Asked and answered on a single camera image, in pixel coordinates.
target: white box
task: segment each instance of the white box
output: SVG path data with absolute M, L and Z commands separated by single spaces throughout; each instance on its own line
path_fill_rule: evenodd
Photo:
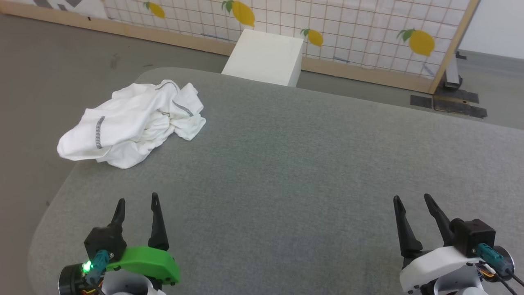
M 244 29 L 222 74 L 295 87 L 303 39 Z

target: gray floor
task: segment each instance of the gray floor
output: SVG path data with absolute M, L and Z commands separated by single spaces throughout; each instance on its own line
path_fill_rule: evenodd
M 74 165 L 58 157 L 58 139 L 85 108 L 96 107 L 144 71 L 221 72 L 227 57 L 13 16 L 0 15 L 0 27 L 0 120 L 6 131 L 0 165 L 0 283 L 5 294 L 32 294 L 26 273 L 29 243 Z M 479 93 L 480 106 L 488 109 L 483 121 L 524 129 L 519 65 L 475 54 L 460 62 L 463 89 Z M 419 94 L 311 72 L 302 72 L 298 87 L 405 107 L 411 107 L 410 94 Z

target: cable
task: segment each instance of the cable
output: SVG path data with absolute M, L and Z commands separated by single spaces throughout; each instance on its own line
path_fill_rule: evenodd
M 500 281 L 500 282 L 502 283 L 502 285 L 504 285 L 504 287 L 506 287 L 506 289 L 508 289 L 509 292 L 511 292 L 511 294 L 513 294 L 513 295 L 518 295 L 518 294 L 515 292 L 515 290 L 513 290 L 513 288 L 510 287 L 510 286 L 508 285 L 508 283 L 506 283 L 505 280 L 502 280 L 502 278 L 500 277 L 500 275 L 499 275 L 499 274 L 498 274 L 498 273 L 497 273 L 497 272 L 496 272 L 496 271 L 491 267 L 491 265 L 489 265 L 489 264 L 483 264 L 483 266 L 484 266 L 484 267 L 485 267 L 489 272 L 491 272 L 491 273 L 493 274 L 493 276 L 495 276 L 495 278 L 496 278 L 498 281 Z
M 99 295 L 105 295 L 105 293 L 102 292 L 102 289 L 100 289 L 100 287 L 95 283 L 95 278 L 91 278 L 91 284 L 93 285 L 95 290 L 99 293 Z
M 104 282 L 104 280 L 101 280 L 100 283 L 99 283 L 99 288 L 102 287 L 102 283 Z M 91 293 L 93 293 L 94 291 L 96 291 L 96 289 L 91 289 L 89 291 L 87 290 L 82 290 L 82 294 L 83 295 L 90 295 Z
M 485 272 L 485 271 L 483 271 L 483 270 L 479 270 L 479 271 L 480 271 L 483 275 L 487 276 L 488 278 L 492 278 L 492 277 L 494 277 L 494 275 L 492 275 L 491 273 L 487 273 L 487 272 Z
M 499 281 L 502 283 L 502 285 L 504 285 L 504 287 L 506 287 L 506 289 L 508 289 L 509 292 L 511 292 L 511 294 L 513 294 L 513 295 L 517 295 L 517 293 L 515 292 L 515 290 L 513 290 L 513 288 L 510 287 L 510 286 L 508 285 L 508 283 L 506 283 L 505 280 L 502 280 L 502 278 L 498 275 L 497 272 L 495 272 L 493 275 L 495 276 L 495 278 L 497 278 L 497 280 L 499 280 Z
M 506 272 L 514 279 L 516 280 L 521 286 L 524 286 L 524 282 L 519 279 L 519 277 L 517 277 L 511 270 L 509 269 L 506 269 Z

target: gray fabric surface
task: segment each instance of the gray fabric surface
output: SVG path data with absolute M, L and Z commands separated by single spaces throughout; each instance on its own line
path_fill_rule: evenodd
M 197 70 L 137 82 L 162 79 L 193 83 L 207 124 L 128 170 L 75 166 L 30 249 L 39 294 L 86 260 L 82 242 L 121 197 L 127 244 L 146 245 L 152 192 L 181 269 L 168 294 L 400 294 L 394 195 L 426 249 L 442 246 L 430 193 L 449 218 L 490 224 L 524 262 L 523 131 Z

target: lemon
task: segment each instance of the lemon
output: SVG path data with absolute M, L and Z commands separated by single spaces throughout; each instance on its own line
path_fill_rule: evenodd
M 234 0 L 222 2 L 222 9 L 224 9 L 224 5 L 226 6 L 227 12 L 231 13 L 231 10 L 233 10 L 233 15 L 241 24 L 255 27 L 255 15 L 249 6 Z
M 409 47 L 416 54 L 430 56 L 435 49 L 435 40 L 428 33 L 421 30 L 402 30 L 398 33 L 397 38 L 402 35 L 402 40 L 406 42 L 409 39 Z
M 311 44 L 313 45 L 317 45 L 318 47 L 321 47 L 322 43 L 324 43 L 324 38 L 322 38 L 322 35 L 315 30 L 304 29 L 300 31 L 300 33 L 304 34 L 304 37 L 308 37 L 309 42 L 311 42 Z
M 154 15 L 160 17 L 160 18 L 166 18 L 166 13 L 164 13 L 162 7 L 160 5 L 152 3 L 152 2 L 144 2 L 144 6 L 149 9 Z

